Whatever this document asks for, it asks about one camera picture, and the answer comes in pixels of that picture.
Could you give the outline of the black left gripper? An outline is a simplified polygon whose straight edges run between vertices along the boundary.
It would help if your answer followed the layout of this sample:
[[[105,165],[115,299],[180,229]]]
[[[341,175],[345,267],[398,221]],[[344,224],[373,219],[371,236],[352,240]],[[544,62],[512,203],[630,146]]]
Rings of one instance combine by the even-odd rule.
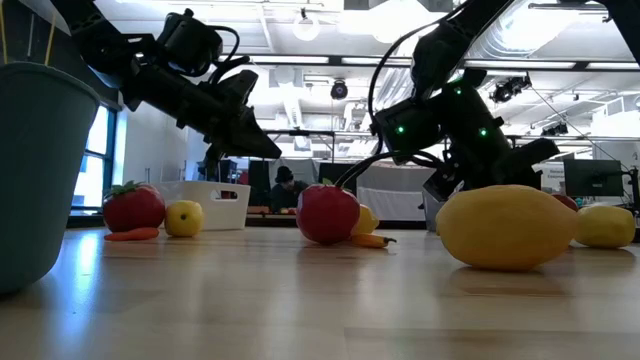
[[[209,145],[204,155],[204,172],[213,175],[226,157],[257,157],[278,159],[282,151],[258,125],[254,109],[243,106],[239,111],[228,110],[215,94],[214,86],[201,82],[198,88],[220,105],[190,104],[186,102],[176,120],[179,128],[188,126],[203,135]]]

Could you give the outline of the teal plastic bin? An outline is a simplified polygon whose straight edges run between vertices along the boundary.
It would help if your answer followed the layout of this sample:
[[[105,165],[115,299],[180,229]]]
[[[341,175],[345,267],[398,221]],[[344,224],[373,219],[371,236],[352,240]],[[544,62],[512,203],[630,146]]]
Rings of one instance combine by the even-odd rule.
[[[42,64],[0,66],[0,294],[55,264],[100,100]]]

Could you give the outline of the black ceiling light rail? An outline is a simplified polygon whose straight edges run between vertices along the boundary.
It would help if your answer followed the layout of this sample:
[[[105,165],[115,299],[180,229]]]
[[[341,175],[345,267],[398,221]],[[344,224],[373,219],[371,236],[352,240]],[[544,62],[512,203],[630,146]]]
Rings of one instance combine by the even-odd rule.
[[[380,56],[346,55],[283,55],[252,54],[251,62],[257,65],[373,67],[382,60]],[[636,72],[640,65],[620,61],[564,61],[564,60],[488,60],[463,59],[457,68],[478,68],[504,71],[575,71],[575,72]]]

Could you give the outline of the black metal frame stand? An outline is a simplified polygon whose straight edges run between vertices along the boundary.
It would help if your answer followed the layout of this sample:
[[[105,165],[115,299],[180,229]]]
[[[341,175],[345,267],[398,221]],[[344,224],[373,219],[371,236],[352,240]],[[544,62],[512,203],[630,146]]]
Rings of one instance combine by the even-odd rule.
[[[274,129],[274,130],[264,130],[264,133],[268,136],[274,135],[272,139],[273,142],[276,142],[277,139],[281,135],[286,135],[289,137],[317,137],[319,138],[325,146],[331,152],[331,162],[335,162],[335,147],[336,147],[336,132],[335,131],[326,131],[326,130],[300,130],[300,129]],[[330,137],[332,142],[328,143],[325,141],[325,137]]]

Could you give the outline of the red toy tomato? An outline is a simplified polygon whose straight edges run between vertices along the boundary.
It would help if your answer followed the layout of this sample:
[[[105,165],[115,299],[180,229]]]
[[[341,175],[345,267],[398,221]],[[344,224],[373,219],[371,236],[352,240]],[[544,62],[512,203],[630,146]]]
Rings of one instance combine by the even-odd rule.
[[[570,197],[563,194],[553,194],[553,197],[566,205],[568,208],[572,209],[575,212],[579,211],[579,206],[577,203]]]
[[[359,215],[359,202],[351,193],[333,185],[312,185],[299,195],[296,224],[305,238],[329,246],[351,236]]]
[[[105,193],[102,214],[112,232],[158,228],[165,218],[165,203],[155,187],[131,180]]]

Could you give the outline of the black desktop monitor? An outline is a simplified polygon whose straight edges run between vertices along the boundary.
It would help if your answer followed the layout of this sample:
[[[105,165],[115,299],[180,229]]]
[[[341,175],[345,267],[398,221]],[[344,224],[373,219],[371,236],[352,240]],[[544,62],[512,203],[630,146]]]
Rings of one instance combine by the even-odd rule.
[[[624,195],[621,163],[617,160],[563,161],[566,194],[570,197]]]

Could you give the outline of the orange-yellow toy mango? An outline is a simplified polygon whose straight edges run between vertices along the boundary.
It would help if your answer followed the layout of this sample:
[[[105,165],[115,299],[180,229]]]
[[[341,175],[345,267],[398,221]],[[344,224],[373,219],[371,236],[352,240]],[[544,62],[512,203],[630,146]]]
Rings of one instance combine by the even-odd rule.
[[[521,185],[459,192],[436,215],[436,233],[450,255],[486,270],[534,269],[563,254],[577,228],[576,211]]]

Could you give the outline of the person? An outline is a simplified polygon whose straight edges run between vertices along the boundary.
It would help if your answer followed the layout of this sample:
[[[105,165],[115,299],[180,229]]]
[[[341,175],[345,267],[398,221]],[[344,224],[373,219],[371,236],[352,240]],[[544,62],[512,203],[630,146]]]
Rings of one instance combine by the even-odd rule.
[[[300,193],[309,187],[304,181],[296,180],[287,166],[280,166],[277,169],[275,182],[275,186],[270,191],[272,213],[280,213],[282,209],[296,208]]]

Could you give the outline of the black ceiling spotlight cluster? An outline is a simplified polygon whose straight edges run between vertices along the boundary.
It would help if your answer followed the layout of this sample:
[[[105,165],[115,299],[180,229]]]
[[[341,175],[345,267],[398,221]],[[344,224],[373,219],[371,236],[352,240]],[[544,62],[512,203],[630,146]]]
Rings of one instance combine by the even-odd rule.
[[[489,99],[496,104],[506,103],[531,85],[529,75],[510,77],[506,81],[496,84],[495,89],[489,94]]]

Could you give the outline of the white plastic basket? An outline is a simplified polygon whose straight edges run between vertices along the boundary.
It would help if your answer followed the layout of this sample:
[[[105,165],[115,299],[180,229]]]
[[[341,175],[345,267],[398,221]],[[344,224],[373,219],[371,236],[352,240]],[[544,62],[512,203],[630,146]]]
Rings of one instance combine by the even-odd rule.
[[[241,184],[207,181],[173,181],[156,183],[154,187],[167,205],[189,200],[201,205],[204,231],[242,230],[251,187]]]

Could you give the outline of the orange toy carrot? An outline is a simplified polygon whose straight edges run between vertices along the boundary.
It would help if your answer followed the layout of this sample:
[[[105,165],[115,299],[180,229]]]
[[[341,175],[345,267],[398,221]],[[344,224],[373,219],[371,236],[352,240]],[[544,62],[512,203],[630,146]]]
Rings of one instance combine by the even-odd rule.
[[[142,241],[154,239],[159,235],[157,228],[137,228],[125,232],[113,232],[104,236],[106,241]]]
[[[390,243],[396,243],[396,240],[376,234],[356,234],[350,237],[351,242],[359,247],[382,249],[386,248]]]

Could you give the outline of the clear plastic bin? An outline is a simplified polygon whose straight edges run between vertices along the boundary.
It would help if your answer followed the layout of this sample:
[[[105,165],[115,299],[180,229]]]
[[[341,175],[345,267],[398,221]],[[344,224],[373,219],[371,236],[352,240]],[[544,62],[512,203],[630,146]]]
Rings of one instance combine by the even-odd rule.
[[[435,199],[428,191],[422,191],[423,205],[424,205],[424,213],[425,213],[425,223],[426,228],[429,232],[436,232],[436,215],[440,208],[442,207],[442,203]]]

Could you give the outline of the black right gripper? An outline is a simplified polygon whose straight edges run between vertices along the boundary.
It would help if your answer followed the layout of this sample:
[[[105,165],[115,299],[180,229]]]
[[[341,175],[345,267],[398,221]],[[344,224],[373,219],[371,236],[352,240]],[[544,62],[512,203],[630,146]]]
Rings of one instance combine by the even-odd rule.
[[[516,184],[540,188],[542,172],[533,166],[560,153],[552,140],[541,138],[505,155],[505,136],[500,130],[503,122],[493,117],[477,91],[486,75],[485,70],[465,70],[437,96],[438,119],[451,141],[450,153],[462,176],[435,172],[429,177],[424,189],[438,202],[467,187]]]

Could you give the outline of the white draped table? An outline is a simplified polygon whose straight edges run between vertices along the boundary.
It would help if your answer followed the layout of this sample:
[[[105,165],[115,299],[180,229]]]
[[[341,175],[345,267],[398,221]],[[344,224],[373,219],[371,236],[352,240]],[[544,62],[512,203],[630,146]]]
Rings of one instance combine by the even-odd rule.
[[[356,197],[379,220],[424,222],[422,185],[432,173],[428,168],[375,163],[357,178]]]

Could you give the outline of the yellow toy lemon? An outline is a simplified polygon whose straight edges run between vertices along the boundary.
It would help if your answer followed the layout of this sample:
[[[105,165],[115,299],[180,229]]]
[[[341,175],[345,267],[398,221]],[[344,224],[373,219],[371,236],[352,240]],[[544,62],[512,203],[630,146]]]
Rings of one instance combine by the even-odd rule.
[[[176,201],[166,208],[164,227],[172,237],[194,237],[203,228],[201,205],[190,200]]]
[[[360,205],[359,218],[352,229],[352,235],[371,234],[379,226],[379,219],[366,205]]]
[[[633,214],[615,206],[590,206],[578,211],[575,240],[587,247],[616,249],[634,240],[636,223]]]

